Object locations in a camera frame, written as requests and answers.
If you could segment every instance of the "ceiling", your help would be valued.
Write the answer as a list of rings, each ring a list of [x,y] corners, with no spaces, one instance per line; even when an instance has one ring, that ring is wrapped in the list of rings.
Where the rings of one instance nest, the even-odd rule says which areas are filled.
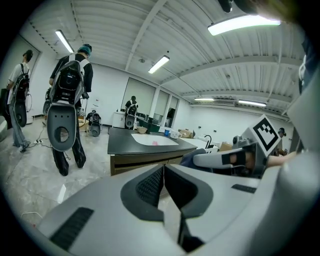
[[[207,29],[243,14],[236,5],[224,13],[217,0],[51,0],[28,22],[58,57],[68,54],[55,34],[60,29],[74,49],[92,45],[92,63],[148,79],[191,103],[244,99],[283,114],[299,95],[303,34],[287,23],[216,36]],[[149,74],[163,55],[170,61]]]

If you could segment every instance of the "white wall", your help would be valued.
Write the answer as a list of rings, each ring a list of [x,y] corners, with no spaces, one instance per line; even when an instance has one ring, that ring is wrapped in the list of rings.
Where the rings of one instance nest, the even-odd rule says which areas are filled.
[[[174,114],[172,129],[188,129],[192,130],[193,125],[191,121],[191,107],[190,103],[184,99],[180,99],[178,102],[178,108]]]
[[[86,112],[88,114],[95,108],[101,116],[101,122],[112,125],[113,113],[121,109],[129,74],[98,64],[92,64],[92,69],[93,79]]]
[[[241,135],[259,115],[239,111],[217,108],[192,107],[190,111],[189,127],[195,131],[196,136],[209,134],[213,142],[229,142],[236,135]],[[282,146],[289,150],[294,127],[291,123],[268,117],[275,129],[283,127],[286,137],[282,138]]]

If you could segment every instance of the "black vent grille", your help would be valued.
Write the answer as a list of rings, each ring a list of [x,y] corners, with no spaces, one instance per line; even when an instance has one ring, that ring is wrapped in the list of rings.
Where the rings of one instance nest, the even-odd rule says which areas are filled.
[[[146,203],[157,207],[159,196],[163,187],[163,170],[159,169],[152,175],[140,181],[136,186],[136,193]]]
[[[67,251],[76,240],[77,236],[80,234],[81,230],[84,228],[85,224],[88,222],[93,213],[94,211],[89,208],[78,208],[52,235],[50,240],[57,246]]]

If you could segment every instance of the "glossy floor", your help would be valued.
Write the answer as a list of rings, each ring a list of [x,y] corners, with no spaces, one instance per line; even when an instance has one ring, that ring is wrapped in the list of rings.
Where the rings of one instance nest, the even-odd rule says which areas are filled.
[[[42,130],[41,138],[48,138],[47,130],[39,118],[24,127],[23,133],[32,145]],[[19,148],[13,146],[13,130],[8,132],[6,139],[0,142],[1,188],[12,210],[19,217],[29,212],[37,212],[43,217],[58,205],[62,196],[65,200],[89,183],[110,176],[107,127],[103,128],[99,137],[80,133],[86,163],[83,169],[79,169],[72,150],[68,150],[66,154],[71,160],[68,160],[69,174],[65,177],[59,173],[50,148],[37,144],[28,148],[25,153],[20,153]],[[50,146],[47,139],[42,144]],[[41,217],[31,213],[24,214],[22,219],[38,224]]]

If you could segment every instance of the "gray panel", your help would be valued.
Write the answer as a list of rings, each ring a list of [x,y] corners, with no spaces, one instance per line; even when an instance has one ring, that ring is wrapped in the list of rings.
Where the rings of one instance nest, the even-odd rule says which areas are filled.
[[[301,96],[287,114],[296,128],[305,149],[320,151],[320,67]]]
[[[78,207],[86,207],[94,213],[69,250],[74,255],[183,255],[162,222],[138,219],[120,198],[125,183],[155,166],[91,183],[47,214],[38,229],[50,237]]]
[[[47,132],[52,147],[57,151],[67,151],[75,143],[76,125],[77,125],[76,109],[72,105],[52,104],[47,115]],[[61,128],[68,132],[65,141],[61,141]]]
[[[213,190],[213,200],[201,217],[189,218],[186,223],[191,235],[209,242],[238,217],[254,196],[252,193],[233,189],[235,184],[257,188],[260,180],[226,176],[172,164],[180,171],[205,181]]]
[[[276,253],[286,244],[318,197],[319,165],[318,154],[305,153],[282,168],[268,168],[252,199],[234,221],[191,255]]]

